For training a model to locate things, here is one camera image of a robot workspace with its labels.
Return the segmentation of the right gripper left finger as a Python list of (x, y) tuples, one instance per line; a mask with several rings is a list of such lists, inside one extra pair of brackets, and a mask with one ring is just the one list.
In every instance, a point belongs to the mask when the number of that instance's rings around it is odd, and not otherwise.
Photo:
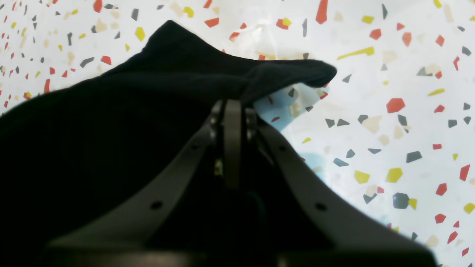
[(46, 267), (195, 267), (196, 253), (153, 251), (147, 243), (194, 181), (211, 182), (225, 123), (241, 134), (239, 101), (218, 101), (204, 125), (147, 186), (105, 215), (49, 243)]

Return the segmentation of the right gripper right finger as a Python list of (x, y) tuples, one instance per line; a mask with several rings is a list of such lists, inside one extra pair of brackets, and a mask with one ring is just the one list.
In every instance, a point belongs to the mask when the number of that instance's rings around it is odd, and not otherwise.
[(431, 252), (353, 208), (285, 138), (244, 111), (248, 175), (262, 197), (274, 267), (435, 267)]

